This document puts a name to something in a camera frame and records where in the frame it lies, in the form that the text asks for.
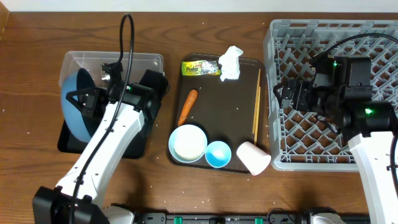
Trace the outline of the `white napkin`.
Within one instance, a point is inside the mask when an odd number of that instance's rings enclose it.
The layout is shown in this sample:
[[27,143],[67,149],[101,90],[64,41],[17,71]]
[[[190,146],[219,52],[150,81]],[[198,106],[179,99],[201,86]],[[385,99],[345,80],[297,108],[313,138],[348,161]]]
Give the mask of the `white napkin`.
[[220,80],[238,80],[240,76],[239,57],[243,51],[235,45],[230,46],[227,51],[219,58],[221,65]]

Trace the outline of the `orange carrot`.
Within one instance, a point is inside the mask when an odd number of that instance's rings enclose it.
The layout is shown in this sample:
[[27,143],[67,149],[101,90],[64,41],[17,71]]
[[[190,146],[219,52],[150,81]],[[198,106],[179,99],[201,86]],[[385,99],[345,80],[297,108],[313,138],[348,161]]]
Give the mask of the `orange carrot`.
[[187,96],[187,99],[184,102],[182,111],[180,113],[180,117],[178,119],[178,124],[177,124],[178,126],[181,126],[185,122],[185,120],[187,119],[188,114],[189,114],[192,106],[194,105],[197,97],[198,97],[198,91],[195,90],[195,89],[192,89],[189,92],[189,94]]

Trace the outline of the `small blue bowl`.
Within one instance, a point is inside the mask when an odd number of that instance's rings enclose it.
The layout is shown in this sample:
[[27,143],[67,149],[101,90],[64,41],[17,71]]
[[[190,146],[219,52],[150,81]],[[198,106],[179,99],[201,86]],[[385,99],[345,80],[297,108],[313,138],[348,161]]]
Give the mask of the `small blue bowl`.
[[231,149],[223,141],[211,142],[205,151],[207,163],[216,169],[226,166],[230,162],[231,157]]

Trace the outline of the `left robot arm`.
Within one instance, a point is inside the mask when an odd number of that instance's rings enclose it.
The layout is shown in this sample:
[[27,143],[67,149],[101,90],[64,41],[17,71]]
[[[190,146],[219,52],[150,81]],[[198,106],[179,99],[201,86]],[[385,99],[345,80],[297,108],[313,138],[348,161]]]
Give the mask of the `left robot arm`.
[[99,127],[74,167],[54,189],[40,187],[33,198],[36,223],[133,223],[134,212],[103,208],[110,178],[127,149],[153,124],[169,84],[163,73],[147,70],[139,83],[109,86]]

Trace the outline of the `left wooden chopstick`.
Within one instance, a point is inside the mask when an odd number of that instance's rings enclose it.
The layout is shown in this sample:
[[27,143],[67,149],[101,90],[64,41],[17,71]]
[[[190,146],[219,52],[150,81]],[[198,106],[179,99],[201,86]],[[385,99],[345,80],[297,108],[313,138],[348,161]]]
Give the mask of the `left wooden chopstick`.
[[260,95],[260,81],[261,81],[261,69],[258,71],[258,76],[257,76],[257,85],[256,85],[256,99],[255,99],[255,107],[254,107],[254,120],[253,120],[253,126],[252,126],[252,133],[256,135],[257,133],[257,121],[258,121],[258,113],[259,113],[259,95]]

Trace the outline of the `pink cup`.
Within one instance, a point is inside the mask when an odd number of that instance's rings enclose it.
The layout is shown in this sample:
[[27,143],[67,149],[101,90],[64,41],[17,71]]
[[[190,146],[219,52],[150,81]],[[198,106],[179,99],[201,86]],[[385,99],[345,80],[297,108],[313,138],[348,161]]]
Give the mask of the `pink cup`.
[[236,155],[252,175],[259,175],[271,162],[271,155],[248,141],[238,147]]

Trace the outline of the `dark blue plate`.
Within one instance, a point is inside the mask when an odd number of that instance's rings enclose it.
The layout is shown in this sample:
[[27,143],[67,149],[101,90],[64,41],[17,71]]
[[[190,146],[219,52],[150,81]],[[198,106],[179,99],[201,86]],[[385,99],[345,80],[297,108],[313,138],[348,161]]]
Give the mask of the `dark blue plate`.
[[80,68],[66,77],[61,87],[61,107],[64,120],[70,132],[81,142],[89,142],[91,134],[86,128],[81,112],[67,100],[67,93],[94,86],[95,83],[89,72]]

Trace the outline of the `light blue rice bowl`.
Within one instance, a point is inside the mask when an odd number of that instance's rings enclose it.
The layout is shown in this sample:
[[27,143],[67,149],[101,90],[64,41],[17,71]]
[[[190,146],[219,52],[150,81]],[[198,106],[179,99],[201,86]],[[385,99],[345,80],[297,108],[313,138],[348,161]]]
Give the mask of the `light blue rice bowl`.
[[192,163],[205,153],[208,140],[205,132],[198,126],[184,124],[176,128],[169,137],[169,153],[181,163]]

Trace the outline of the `yellow snack wrapper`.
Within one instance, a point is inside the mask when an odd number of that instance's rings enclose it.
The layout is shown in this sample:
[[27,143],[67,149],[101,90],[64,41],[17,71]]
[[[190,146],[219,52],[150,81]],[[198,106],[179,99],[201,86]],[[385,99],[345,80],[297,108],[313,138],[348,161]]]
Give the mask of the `yellow snack wrapper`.
[[217,62],[207,60],[182,62],[181,72],[183,76],[221,75]]

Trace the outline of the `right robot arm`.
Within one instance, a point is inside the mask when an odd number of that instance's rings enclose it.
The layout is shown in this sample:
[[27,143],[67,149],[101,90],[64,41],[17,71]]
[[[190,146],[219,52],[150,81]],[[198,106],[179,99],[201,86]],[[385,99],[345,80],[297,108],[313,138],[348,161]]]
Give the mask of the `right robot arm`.
[[397,223],[397,116],[388,101],[372,99],[371,59],[317,55],[312,67],[312,81],[290,79],[272,89],[279,106],[335,124],[358,166],[371,223]]

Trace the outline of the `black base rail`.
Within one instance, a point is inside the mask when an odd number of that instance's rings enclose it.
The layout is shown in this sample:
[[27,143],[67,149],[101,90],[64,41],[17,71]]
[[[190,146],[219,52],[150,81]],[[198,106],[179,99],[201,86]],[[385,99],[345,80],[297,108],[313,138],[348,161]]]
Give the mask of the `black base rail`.
[[166,215],[164,213],[138,214],[137,224],[266,224],[266,223],[310,223],[303,215]]

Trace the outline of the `black plastic tray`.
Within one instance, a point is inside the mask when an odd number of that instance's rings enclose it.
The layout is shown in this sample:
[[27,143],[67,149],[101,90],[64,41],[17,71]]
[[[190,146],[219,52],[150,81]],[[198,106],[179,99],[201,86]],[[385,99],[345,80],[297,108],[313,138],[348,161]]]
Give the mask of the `black plastic tray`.
[[[144,126],[140,130],[140,132],[133,138],[128,145],[126,151],[123,154],[123,158],[127,159],[138,159],[140,158],[146,147],[147,135],[152,130],[152,125],[154,123],[154,119],[159,112],[161,106],[161,99],[163,98],[160,94],[155,94],[152,101],[148,102],[146,106],[144,106],[144,101],[139,98],[138,93],[127,93],[124,95],[123,102],[133,102],[134,104],[138,104],[138,108],[144,108]],[[89,119],[83,116],[84,109],[78,109],[81,112],[83,117],[83,121],[86,125],[87,130],[91,134],[91,137],[94,135],[95,131],[100,125],[101,119]],[[58,140],[58,150],[61,152],[81,154],[88,142],[79,141],[69,130],[65,120],[62,126],[62,130],[60,133],[60,137]]]

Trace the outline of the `grey dishwasher rack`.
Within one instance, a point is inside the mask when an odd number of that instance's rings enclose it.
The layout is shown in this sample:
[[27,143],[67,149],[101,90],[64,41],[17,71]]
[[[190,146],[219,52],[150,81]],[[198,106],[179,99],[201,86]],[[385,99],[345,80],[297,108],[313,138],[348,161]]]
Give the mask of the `grey dishwasher rack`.
[[287,20],[270,24],[263,41],[269,94],[272,166],[279,171],[356,172],[342,135],[332,133],[314,113],[282,109],[272,89],[288,79],[311,81],[310,59],[338,41],[364,33],[397,37],[397,21]]

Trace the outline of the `clear plastic bin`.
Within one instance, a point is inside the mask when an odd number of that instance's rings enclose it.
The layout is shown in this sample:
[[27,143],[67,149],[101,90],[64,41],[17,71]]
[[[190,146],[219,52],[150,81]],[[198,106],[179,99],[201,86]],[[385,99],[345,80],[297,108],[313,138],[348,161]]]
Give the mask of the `clear plastic bin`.
[[[106,88],[108,84],[101,65],[117,62],[119,56],[119,52],[69,51],[64,56],[58,84],[62,86],[67,77],[84,68],[97,87]],[[164,73],[163,63],[164,58],[161,54],[134,52],[129,83],[139,83],[146,70]]]

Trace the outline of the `brown serving tray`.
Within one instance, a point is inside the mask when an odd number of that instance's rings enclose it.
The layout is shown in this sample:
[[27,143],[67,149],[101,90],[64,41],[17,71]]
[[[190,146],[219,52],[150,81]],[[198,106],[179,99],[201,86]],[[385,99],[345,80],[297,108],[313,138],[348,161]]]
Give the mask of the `brown serving tray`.
[[240,144],[254,140],[262,143],[261,127],[252,132],[256,105],[257,81],[265,78],[265,66],[259,60],[240,58],[240,76],[237,80],[221,81],[215,75],[188,77],[179,75],[171,130],[177,128],[183,104],[192,89],[198,98],[191,108],[187,124],[201,128],[209,143],[223,141],[230,148],[230,162],[219,170],[247,174],[249,171],[236,155]]

